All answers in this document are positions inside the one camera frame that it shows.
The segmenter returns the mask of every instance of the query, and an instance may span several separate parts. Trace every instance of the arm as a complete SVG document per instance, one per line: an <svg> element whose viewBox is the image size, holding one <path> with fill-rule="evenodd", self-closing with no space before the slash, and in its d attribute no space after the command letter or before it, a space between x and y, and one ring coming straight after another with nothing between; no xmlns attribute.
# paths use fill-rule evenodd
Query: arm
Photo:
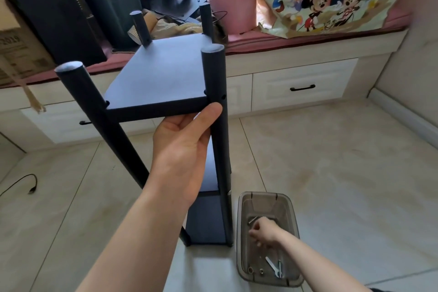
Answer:
<svg viewBox="0 0 438 292"><path fill-rule="evenodd" d="M281 247L298 266L313 292L370 292L336 264L266 217L255 222L250 236L259 246Z"/></svg>
<svg viewBox="0 0 438 292"><path fill-rule="evenodd" d="M77 292L163 290L183 220L201 187L209 127L221 112L212 103L195 119L162 121L146 186Z"/></svg>

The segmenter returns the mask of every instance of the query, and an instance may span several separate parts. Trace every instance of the drawer handle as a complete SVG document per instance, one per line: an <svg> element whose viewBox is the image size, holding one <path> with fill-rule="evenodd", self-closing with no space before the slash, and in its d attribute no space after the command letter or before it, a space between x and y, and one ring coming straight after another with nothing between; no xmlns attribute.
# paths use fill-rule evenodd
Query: drawer handle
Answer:
<svg viewBox="0 0 438 292"><path fill-rule="evenodd" d="M305 87L305 88L298 88L298 89L296 89L296 88L291 88L290 91L299 91L299 90L313 89L313 88L315 88L315 87L316 87L316 85L312 84L312 85L310 85L310 86L308 86L308 87Z"/></svg>

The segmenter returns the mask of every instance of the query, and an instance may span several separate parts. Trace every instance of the gray plastic container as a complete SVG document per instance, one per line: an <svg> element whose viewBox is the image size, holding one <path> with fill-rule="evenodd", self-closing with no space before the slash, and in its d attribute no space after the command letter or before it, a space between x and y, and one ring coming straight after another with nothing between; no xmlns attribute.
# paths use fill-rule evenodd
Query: gray plastic container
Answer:
<svg viewBox="0 0 438 292"><path fill-rule="evenodd" d="M297 220L291 200L284 194L265 192L244 192L239 197L237 216L237 271L246 281L283 286L299 287L304 278L295 263L280 249L265 249L257 247L249 237L249 224L255 217L265 216L273 219L284 230L297 238ZM278 260L282 263L282 278L277 278L265 257L269 257L274 264Z"/></svg>
<svg viewBox="0 0 438 292"><path fill-rule="evenodd" d="M134 25L132 11L141 10L140 0L85 0L102 31L116 49L138 46L128 35Z"/></svg>

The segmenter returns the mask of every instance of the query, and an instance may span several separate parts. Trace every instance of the white drawer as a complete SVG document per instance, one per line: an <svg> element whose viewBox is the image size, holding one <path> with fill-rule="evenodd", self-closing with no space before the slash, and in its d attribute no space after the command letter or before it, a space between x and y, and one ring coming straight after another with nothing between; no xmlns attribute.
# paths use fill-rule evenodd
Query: white drawer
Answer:
<svg viewBox="0 0 438 292"><path fill-rule="evenodd" d="M342 97L357 58L256 73L252 111Z"/></svg>
<svg viewBox="0 0 438 292"><path fill-rule="evenodd" d="M47 111L41 114L36 113L32 108L21 109L21 112L54 143L100 137L92 124L79 124L80 121L89 122L89 120L75 101L47 105L46 109ZM127 133L155 129L151 119L121 123L121 126Z"/></svg>
<svg viewBox="0 0 438 292"><path fill-rule="evenodd" d="M228 115L251 111L252 74L227 77Z"/></svg>

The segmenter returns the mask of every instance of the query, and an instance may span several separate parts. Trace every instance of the pink cushion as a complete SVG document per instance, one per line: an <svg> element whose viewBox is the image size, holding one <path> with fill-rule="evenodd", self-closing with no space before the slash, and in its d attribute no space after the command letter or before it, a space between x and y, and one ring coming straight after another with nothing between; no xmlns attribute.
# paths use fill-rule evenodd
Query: pink cushion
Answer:
<svg viewBox="0 0 438 292"><path fill-rule="evenodd" d="M293 47L300 45L316 44L327 41L339 40L343 38L354 38L360 36L369 36L373 34L384 34L391 31L402 30L408 27L411 21L411 14L397 7L393 7L388 12L385 25L381 29L360 32L360 33L347 33L347 34L332 34L332 35L318 35L296 38L280 38L268 34L259 33L256 31L248 31L247 33L239 35L229 35L227 45L227 55L260 52L279 49L282 47ZM105 54L108 57L106 62L101 62L87 67L90 74L99 74L106 72L114 72L123 68L126 63L131 59L133 53L116 53L112 54L111 49L107 46L103 47ZM35 84L41 82L56 81L58 77L56 73L51 70L43 72L37 75L30 76L26 79L27 84ZM13 87L14 83L3 86Z"/></svg>

